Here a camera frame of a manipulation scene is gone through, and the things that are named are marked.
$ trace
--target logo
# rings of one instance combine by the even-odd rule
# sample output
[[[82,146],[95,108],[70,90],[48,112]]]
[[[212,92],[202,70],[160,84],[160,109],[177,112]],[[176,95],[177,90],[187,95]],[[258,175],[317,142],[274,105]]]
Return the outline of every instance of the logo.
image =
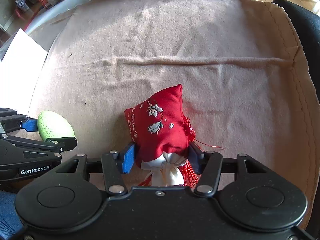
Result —
[[[20,168],[19,171],[20,171],[20,175],[21,176],[27,176],[27,175],[30,175],[32,173],[37,173],[37,172],[41,172],[41,171],[48,171],[50,169],[51,169],[51,164],[44,165],[44,166],[41,166],[41,167],[34,167],[34,168],[24,167],[24,168]]]

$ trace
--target white paper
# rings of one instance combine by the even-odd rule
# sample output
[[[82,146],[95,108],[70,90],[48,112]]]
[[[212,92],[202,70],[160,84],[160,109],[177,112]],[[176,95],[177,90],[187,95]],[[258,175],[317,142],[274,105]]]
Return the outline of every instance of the white paper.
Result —
[[[17,109],[19,114],[27,115],[48,52],[22,29],[14,35],[9,47],[8,43],[4,46],[0,49],[0,52],[6,50],[0,64],[0,107]]]

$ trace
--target wall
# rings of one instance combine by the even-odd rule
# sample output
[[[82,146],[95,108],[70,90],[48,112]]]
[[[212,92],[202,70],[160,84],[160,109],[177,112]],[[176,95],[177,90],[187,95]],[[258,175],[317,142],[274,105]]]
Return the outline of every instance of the wall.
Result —
[[[4,26],[7,23],[15,8],[14,0],[0,0],[0,25]]]

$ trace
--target white satin fabric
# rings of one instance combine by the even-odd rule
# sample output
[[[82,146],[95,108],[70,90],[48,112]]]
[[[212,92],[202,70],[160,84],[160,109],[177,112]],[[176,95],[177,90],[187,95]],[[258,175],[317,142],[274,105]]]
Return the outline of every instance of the white satin fabric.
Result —
[[[141,162],[141,169],[151,171],[151,186],[163,187],[184,184],[183,176],[178,169],[185,165],[186,158],[176,153],[163,152],[157,159]]]

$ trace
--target red tassel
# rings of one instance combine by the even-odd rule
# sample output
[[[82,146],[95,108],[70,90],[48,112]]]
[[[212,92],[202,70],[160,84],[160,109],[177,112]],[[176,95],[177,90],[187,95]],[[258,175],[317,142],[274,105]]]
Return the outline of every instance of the red tassel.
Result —
[[[152,174],[150,174],[150,176],[147,177],[143,182],[138,184],[138,186],[149,186],[149,183],[151,182],[151,176],[152,176]]]
[[[198,176],[193,171],[193,168],[189,160],[187,160],[187,163],[185,165],[180,166],[178,168],[182,173],[182,176],[184,179],[184,185],[194,188],[195,185],[198,183],[199,179],[198,179]]]

